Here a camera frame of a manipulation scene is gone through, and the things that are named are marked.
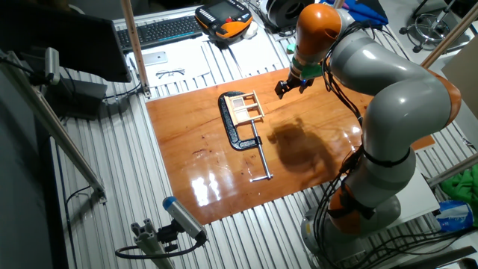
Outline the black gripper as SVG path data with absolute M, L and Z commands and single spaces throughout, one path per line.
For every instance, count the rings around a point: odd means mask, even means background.
M 299 92 L 303 93 L 306 88 L 312 86 L 314 83 L 313 80 L 304 80 L 296 77 L 293 73 L 288 74 L 287 81 L 278 81 L 275 92 L 279 99 L 282 99 L 283 96 L 294 88 L 299 88 Z

